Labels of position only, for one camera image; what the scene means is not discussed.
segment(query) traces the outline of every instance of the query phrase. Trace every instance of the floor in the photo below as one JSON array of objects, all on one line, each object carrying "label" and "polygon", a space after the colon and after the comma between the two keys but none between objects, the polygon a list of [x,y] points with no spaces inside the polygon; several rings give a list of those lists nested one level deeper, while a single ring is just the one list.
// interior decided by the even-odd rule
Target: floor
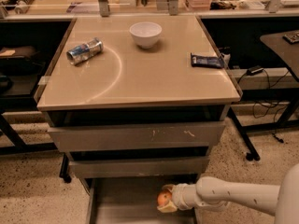
[{"label": "floor", "polygon": [[[46,133],[48,125],[39,113],[5,115],[25,142],[50,141]],[[245,112],[240,119],[249,124],[273,120],[273,116],[268,114],[264,120],[255,119],[250,112]],[[247,161],[247,149],[234,124],[229,118],[225,123],[224,134],[213,148],[203,175],[231,182],[280,185],[286,172],[299,162],[298,130],[277,131],[284,144],[271,133],[251,136],[261,160]],[[3,135],[0,136],[0,146],[9,146],[9,140]],[[59,178],[62,159],[63,155],[58,151],[0,156],[0,223],[85,223],[89,196],[72,174],[70,184]],[[203,224],[274,223],[273,217],[235,203],[224,212],[200,213]]]}]

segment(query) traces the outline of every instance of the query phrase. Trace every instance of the bottom drawer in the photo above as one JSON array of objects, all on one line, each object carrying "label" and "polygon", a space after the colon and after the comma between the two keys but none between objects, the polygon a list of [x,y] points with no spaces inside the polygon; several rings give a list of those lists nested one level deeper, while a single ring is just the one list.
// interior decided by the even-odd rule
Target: bottom drawer
[{"label": "bottom drawer", "polygon": [[78,178],[188,175],[205,171],[209,157],[133,159],[108,161],[71,161],[71,170]]},{"label": "bottom drawer", "polygon": [[191,178],[155,176],[94,179],[86,223],[199,223],[199,216],[195,210],[168,214],[157,210],[156,200],[161,187],[178,182],[191,182]]}]

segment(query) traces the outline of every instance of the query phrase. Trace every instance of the bowl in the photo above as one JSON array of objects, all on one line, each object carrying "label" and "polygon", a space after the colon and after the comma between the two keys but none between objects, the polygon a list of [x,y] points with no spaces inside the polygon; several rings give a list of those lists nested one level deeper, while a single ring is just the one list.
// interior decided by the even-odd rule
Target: bowl
[{"label": "bowl", "polygon": [[135,43],[143,49],[152,48],[159,40],[162,27],[154,22],[143,21],[130,27],[130,34]]}]

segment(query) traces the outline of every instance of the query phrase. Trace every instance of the white robotic arm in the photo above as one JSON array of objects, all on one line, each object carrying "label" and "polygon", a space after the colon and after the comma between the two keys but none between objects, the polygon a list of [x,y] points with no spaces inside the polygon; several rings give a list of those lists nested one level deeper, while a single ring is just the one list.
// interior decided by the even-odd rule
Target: white robotic arm
[{"label": "white robotic arm", "polygon": [[222,211],[229,202],[274,216],[275,224],[298,223],[299,164],[286,174],[281,186],[232,183],[209,176],[200,178],[196,184],[166,185],[158,197],[158,210]]}]

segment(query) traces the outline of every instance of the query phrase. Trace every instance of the table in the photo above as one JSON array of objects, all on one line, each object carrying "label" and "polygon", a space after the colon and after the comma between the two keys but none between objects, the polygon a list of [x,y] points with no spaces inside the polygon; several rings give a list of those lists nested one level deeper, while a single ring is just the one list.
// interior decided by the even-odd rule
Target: table
[{"label": "table", "polygon": [[[130,37],[130,26],[140,21],[157,22],[163,28],[151,49],[141,49]],[[103,41],[103,52],[77,66],[70,64],[65,53],[95,36]],[[111,187],[105,180],[121,186],[140,182],[155,193],[152,187],[160,187],[165,176],[197,176],[205,171],[229,106],[240,95],[225,69],[193,68],[191,52],[215,55],[195,16],[77,18],[37,108],[49,122],[55,145],[91,193],[91,206],[97,182],[104,189]],[[147,178],[158,178],[159,185]],[[111,192],[103,193],[105,199]],[[132,217],[123,211],[126,203],[110,200],[112,209],[98,211],[104,212],[101,217],[107,223],[123,215]],[[148,210],[157,218],[150,202],[134,215],[147,217]],[[166,221],[158,218],[159,223]]]},{"label": "table", "polygon": [[[292,74],[292,76],[299,81],[299,57],[298,50],[299,44],[289,44],[282,37],[288,33],[276,33],[270,35],[262,35],[261,41],[271,50],[273,50],[287,65],[286,67]],[[292,114],[296,111],[299,106],[299,93],[297,92],[291,99],[287,108],[284,110],[278,121],[272,123],[264,123],[258,125],[249,125],[242,126],[239,120],[237,119],[236,114],[232,109],[229,111],[229,115],[232,117],[236,128],[239,130],[242,135],[247,147],[249,148],[250,154],[248,154],[248,160],[260,159],[258,152],[256,151],[254,145],[251,143],[248,134],[249,133],[258,133],[262,131],[271,131],[276,129],[292,128],[298,127],[299,120],[289,120]]]}]

